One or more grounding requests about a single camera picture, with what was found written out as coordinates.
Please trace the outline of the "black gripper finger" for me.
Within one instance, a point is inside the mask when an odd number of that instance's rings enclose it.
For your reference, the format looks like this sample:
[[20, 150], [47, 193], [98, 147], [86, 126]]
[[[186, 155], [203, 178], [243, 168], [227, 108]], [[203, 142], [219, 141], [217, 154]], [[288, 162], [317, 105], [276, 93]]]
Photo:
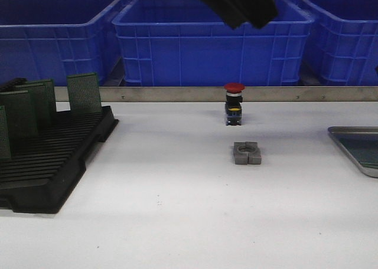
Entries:
[[231, 29], [248, 22], [243, 7], [238, 0], [199, 0], [213, 10]]
[[278, 16], [274, 0], [221, 0], [221, 19], [236, 29], [248, 22], [257, 29], [268, 25]]

